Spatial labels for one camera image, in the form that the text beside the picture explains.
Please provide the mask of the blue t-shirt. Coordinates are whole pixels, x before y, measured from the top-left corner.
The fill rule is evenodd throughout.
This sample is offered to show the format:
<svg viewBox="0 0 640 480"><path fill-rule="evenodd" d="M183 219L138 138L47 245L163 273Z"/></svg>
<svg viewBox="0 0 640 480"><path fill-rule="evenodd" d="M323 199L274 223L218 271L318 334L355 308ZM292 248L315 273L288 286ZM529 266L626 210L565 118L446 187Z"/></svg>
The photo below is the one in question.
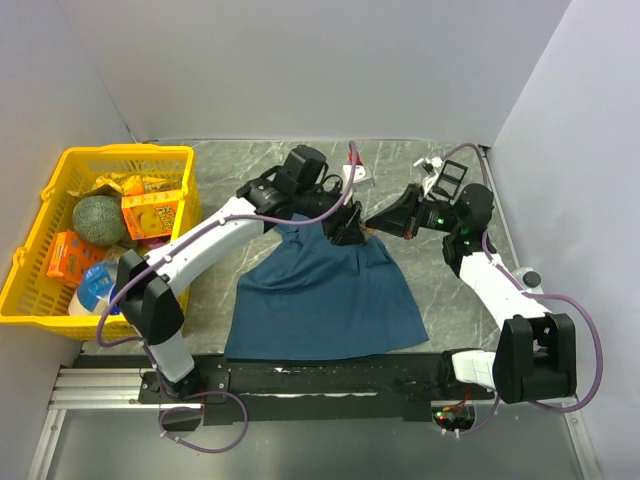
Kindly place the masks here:
<svg viewBox="0 0 640 480"><path fill-rule="evenodd" d="M342 360L428 339L384 243L336 246L320 224L282 225L280 244L237 282L224 354L240 360Z"/></svg>

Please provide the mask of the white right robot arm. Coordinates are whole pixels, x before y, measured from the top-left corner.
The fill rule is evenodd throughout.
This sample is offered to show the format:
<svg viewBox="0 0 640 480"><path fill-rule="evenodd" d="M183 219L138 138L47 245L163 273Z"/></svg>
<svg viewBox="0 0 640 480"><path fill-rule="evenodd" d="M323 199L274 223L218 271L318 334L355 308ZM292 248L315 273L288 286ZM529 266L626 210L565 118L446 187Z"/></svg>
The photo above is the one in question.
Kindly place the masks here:
<svg viewBox="0 0 640 480"><path fill-rule="evenodd" d="M444 368L437 374L444 396L459 398L476 384L508 404L570 397L577 384L574 322L527 297L502 273L504 263L487 235L493 206L494 194L482 184L465 186L454 202L427 199L421 186L411 184L366 225L405 240L422 228L442 232L445 263L500 330L494 352L444 352Z"/></svg>

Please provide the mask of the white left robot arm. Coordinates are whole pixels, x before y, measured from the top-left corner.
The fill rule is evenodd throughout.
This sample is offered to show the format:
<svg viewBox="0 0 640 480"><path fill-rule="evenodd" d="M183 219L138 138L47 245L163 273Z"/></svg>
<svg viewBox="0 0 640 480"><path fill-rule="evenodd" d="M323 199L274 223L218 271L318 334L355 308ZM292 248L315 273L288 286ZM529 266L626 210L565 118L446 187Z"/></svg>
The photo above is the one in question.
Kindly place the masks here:
<svg viewBox="0 0 640 480"><path fill-rule="evenodd" d="M121 257L117 306L140 335L162 389L174 401L188 401L200 387L194 357L181 333L179 296L227 253L276 225L320 224L334 245L365 244L361 205L351 198L358 158L351 144L347 178L327 191L320 182L326 157L299 145L283 164L246 182L215 214L176 240L145 255L132 252Z"/></svg>

